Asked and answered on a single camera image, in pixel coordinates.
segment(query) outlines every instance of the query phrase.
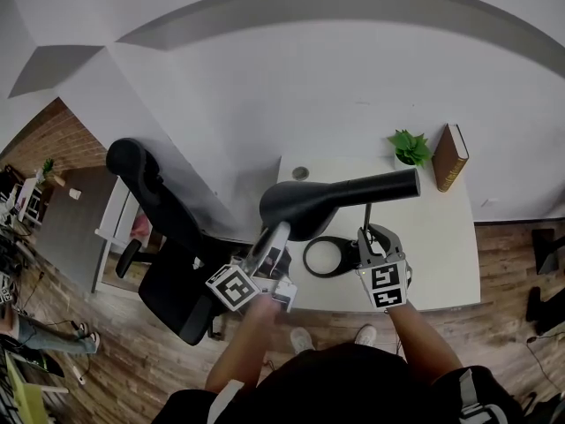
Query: white pot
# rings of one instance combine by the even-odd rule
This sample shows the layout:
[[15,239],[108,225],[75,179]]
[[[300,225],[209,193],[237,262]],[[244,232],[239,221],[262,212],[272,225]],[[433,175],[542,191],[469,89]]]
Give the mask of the white pot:
[[395,170],[396,171],[410,170],[412,168],[416,168],[416,165],[409,165],[408,163],[404,163],[398,158],[398,155],[395,155]]
[[37,185],[42,184],[45,180],[45,177],[43,176],[43,170],[38,170],[35,173],[35,178],[37,179]]

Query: book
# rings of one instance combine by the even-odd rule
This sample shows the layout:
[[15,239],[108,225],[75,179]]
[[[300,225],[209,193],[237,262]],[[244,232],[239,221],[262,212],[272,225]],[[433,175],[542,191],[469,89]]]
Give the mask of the book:
[[440,192],[449,190],[468,160],[469,152],[459,125],[445,125],[432,157],[435,184]]

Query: brick wall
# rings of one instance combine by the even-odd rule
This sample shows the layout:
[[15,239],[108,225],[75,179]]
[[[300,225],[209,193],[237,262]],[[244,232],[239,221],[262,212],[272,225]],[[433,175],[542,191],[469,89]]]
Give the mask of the brick wall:
[[58,98],[34,117],[0,154],[0,167],[8,163],[30,178],[48,158],[55,161],[56,174],[104,165],[106,160],[106,149]]

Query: black lamp head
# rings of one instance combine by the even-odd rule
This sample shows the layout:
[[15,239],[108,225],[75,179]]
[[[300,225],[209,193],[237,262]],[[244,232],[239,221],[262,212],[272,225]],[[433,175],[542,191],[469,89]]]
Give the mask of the black lamp head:
[[289,240],[306,241],[326,230],[339,208],[419,195],[418,172],[413,168],[334,184],[281,182],[263,194],[259,209],[267,227],[287,222]]

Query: white sneaker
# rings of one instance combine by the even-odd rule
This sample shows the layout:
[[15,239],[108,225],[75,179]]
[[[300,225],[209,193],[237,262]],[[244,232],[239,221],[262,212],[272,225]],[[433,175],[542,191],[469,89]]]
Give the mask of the white sneaker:
[[377,329],[373,325],[365,325],[355,337],[355,344],[374,347],[377,342]]
[[82,336],[83,336],[83,337],[88,337],[88,336],[90,336],[90,333],[88,332],[88,324],[87,324],[87,323],[82,322],[82,323],[79,325],[79,331],[82,333]]
[[89,337],[94,341],[94,346],[96,347],[94,353],[98,352],[98,347],[100,347],[100,335],[94,332],[90,333]]
[[312,344],[312,337],[310,333],[302,327],[295,328],[290,332],[290,342],[294,348],[294,353],[298,355],[304,350],[316,350]]

